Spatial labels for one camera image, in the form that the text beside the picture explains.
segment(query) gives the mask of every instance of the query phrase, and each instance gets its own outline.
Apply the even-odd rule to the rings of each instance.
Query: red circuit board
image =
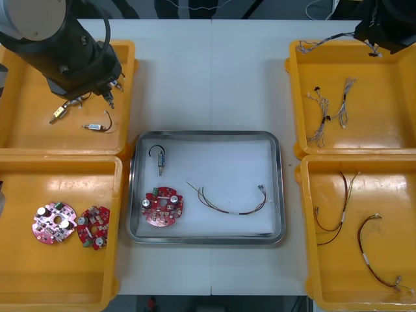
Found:
[[[91,206],[78,218],[78,237],[84,247],[102,249],[109,234],[110,211],[105,207]]]
[[[75,211],[65,203],[50,203],[38,209],[32,225],[34,236],[44,244],[63,242],[75,231],[77,215]]]
[[[154,188],[142,202],[146,221],[159,228],[171,226],[183,213],[183,197],[169,187]]]

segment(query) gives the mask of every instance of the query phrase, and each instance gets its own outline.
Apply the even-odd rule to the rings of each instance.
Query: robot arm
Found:
[[[365,0],[369,11],[354,38],[368,40],[394,54],[416,42],[416,1]]]
[[[110,45],[110,24],[96,0],[86,0],[105,22],[96,42],[69,10],[67,0],[0,0],[0,43],[39,70],[52,93],[72,100],[89,92],[114,108],[111,83],[122,67]]]

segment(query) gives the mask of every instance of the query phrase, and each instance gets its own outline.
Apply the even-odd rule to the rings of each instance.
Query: capacitor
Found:
[[[179,198],[178,198],[176,195],[173,195],[173,196],[170,198],[170,202],[171,202],[171,203],[178,203],[178,201],[179,201]]]
[[[38,216],[50,216],[51,211],[49,211],[49,209],[47,209],[45,207],[41,207],[41,208],[38,209],[37,215]]]
[[[157,167],[159,168],[159,177],[162,176],[164,168],[164,153],[161,151],[157,156]]]
[[[71,229],[71,228],[73,228],[73,224],[72,224],[71,222],[69,222],[68,220],[63,220],[63,221],[60,223],[60,226],[61,226],[61,228],[63,228],[63,229]]]
[[[143,205],[143,207],[148,208],[148,207],[150,207],[150,201],[147,198],[145,198],[142,201],[142,205]]]
[[[96,245],[98,246],[98,247],[103,247],[103,246],[105,246],[107,244],[107,240],[104,238],[104,237],[98,237],[97,239],[96,239]]]
[[[80,216],[79,218],[78,218],[78,224],[80,225],[80,226],[83,226],[83,225],[85,225],[85,224],[87,224],[88,223],[88,218],[86,218],[86,217],[84,217],[84,216]]]

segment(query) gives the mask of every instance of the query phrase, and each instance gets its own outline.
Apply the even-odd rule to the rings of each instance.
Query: wire connector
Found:
[[[112,127],[112,120],[111,120],[111,116],[109,114],[109,112],[107,112],[106,110],[104,111],[104,114],[106,114],[109,116],[110,119],[110,126],[108,128],[104,127],[103,125],[100,125],[98,123],[90,123],[89,125],[82,125],[82,128],[88,129],[88,130],[92,130],[92,131],[99,131],[99,132],[106,132],[108,130],[111,129]]]

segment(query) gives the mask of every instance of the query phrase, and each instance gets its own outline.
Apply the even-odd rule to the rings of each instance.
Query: electrolytic capacitor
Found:
[[[163,168],[164,168],[164,156],[165,156],[165,151],[164,148],[161,145],[153,145],[150,149],[149,149],[149,156],[151,157],[151,149],[154,147],[158,147],[161,148],[161,152],[159,154],[157,154],[157,167],[159,169],[159,176],[162,175],[163,173]]]
[[[148,208],[150,207],[150,201],[146,198],[142,201],[142,205],[143,207]]]
[[[157,166],[159,167],[159,176],[162,176],[164,168],[164,153],[162,151],[157,156]]]
[[[85,218],[84,216],[80,216],[79,218],[78,218],[78,224],[80,225],[80,226],[83,226],[83,225],[85,225],[85,224],[87,224],[88,223],[88,218]]]
[[[68,220],[63,220],[60,223],[60,226],[61,226],[62,229],[71,229],[71,228],[73,228],[73,224],[71,222],[69,222]]]
[[[178,203],[178,201],[179,201],[179,198],[178,198],[176,195],[173,195],[173,196],[170,198],[170,202],[171,202],[171,203]]]
[[[49,211],[45,207],[41,207],[41,208],[38,209],[37,215],[38,216],[50,216],[51,215],[51,211]]]
[[[107,244],[107,240],[104,237],[98,237],[96,239],[96,244],[98,247],[104,247]]]

